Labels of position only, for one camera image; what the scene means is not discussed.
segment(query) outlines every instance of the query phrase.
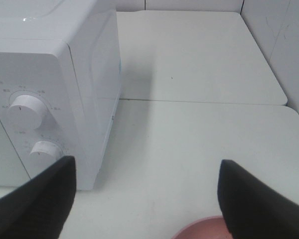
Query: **pink plate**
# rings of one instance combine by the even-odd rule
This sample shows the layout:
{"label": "pink plate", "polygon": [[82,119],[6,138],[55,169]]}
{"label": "pink plate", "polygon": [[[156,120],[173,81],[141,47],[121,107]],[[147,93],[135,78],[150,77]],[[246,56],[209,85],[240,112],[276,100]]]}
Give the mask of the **pink plate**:
{"label": "pink plate", "polygon": [[223,217],[200,219],[183,228],[172,239],[233,239]]}

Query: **microwave side panel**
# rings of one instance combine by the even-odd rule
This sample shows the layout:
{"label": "microwave side panel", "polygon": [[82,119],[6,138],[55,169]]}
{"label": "microwave side panel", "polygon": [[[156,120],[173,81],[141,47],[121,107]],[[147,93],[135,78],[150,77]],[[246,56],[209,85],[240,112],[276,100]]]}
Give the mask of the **microwave side panel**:
{"label": "microwave side panel", "polygon": [[121,92],[115,1],[97,1],[69,41],[69,47],[89,126],[87,134],[91,140],[86,144],[89,174],[96,178]]}

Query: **microwave door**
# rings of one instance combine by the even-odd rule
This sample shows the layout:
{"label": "microwave door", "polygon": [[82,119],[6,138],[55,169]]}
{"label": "microwave door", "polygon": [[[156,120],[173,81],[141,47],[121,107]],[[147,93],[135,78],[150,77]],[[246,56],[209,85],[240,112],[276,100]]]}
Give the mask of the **microwave door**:
{"label": "microwave door", "polygon": [[0,122],[0,186],[19,186],[30,178]]}

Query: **white wall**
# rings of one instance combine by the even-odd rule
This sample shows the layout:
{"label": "white wall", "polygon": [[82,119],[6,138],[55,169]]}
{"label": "white wall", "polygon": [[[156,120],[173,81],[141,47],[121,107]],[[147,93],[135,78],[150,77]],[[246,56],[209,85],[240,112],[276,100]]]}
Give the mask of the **white wall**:
{"label": "white wall", "polygon": [[146,10],[203,10],[240,12],[243,0],[146,0]]}
{"label": "white wall", "polygon": [[299,0],[245,0],[242,15],[299,113]]}
{"label": "white wall", "polygon": [[145,0],[116,0],[117,11],[145,10]]}
{"label": "white wall", "polygon": [[117,0],[118,11],[203,10],[240,12],[243,0]]}

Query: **power knob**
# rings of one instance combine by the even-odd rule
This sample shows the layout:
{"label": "power knob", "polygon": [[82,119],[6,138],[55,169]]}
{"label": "power knob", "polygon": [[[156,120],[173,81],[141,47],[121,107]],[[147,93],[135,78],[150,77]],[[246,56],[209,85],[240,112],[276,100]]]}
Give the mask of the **power knob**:
{"label": "power knob", "polygon": [[30,153],[30,167],[27,167],[30,177],[34,177],[55,163],[63,153],[59,146],[49,141],[37,142]]}
{"label": "power knob", "polygon": [[25,129],[39,128],[47,114],[46,105],[37,97],[29,95],[15,98],[7,110],[10,123]]}

